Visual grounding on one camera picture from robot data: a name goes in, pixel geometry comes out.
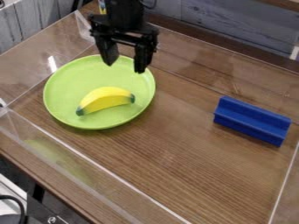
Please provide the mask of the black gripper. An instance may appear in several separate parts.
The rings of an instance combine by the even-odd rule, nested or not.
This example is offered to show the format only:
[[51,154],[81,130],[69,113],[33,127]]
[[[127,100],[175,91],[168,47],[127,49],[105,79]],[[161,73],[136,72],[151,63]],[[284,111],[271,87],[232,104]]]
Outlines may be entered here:
[[159,30],[145,22],[143,0],[105,0],[107,15],[91,14],[91,36],[104,63],[112,66],[119,57],[117,43],[135,48],[135,72],[141,74],[152,62]]

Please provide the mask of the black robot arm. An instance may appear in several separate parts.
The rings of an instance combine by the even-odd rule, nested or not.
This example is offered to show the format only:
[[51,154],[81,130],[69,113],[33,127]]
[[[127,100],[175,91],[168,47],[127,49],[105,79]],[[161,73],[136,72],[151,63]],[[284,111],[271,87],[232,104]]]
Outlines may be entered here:
[[119,58],[117,44],[135,48],[135,72],[141,74],[152,62],[159,29],[145,22],[143,0],[97,0],[99,14],[89,14],[89,35],[95,39],[104,63],[112,66]]

